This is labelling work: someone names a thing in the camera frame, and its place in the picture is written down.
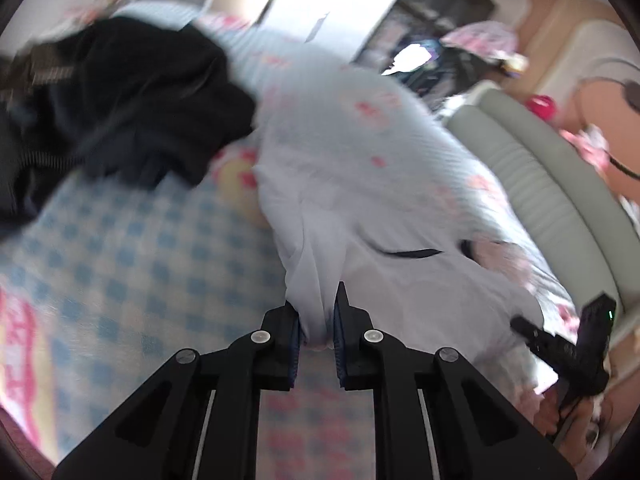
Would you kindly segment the person right hand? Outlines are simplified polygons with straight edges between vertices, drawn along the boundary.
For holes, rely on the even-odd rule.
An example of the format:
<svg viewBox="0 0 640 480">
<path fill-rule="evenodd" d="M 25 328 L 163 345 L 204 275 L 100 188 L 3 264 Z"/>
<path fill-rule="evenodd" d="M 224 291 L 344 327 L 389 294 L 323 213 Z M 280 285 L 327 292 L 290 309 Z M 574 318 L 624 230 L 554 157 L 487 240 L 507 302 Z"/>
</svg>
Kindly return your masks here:
<svg viewBox="0 0 640 480">
<path fill-rule="evenodd" d="M 560 411 L 558 392 L 550 387 L 542 394 L 533 425 L 543 436 L 553 436 L 565 427 L 558 450 L 570 463 L 577 464 L 589 453 L 590 431 L 605 428 L 611 415 L 611 403 L 604 396 L 582 399 Z"/>
</svg>

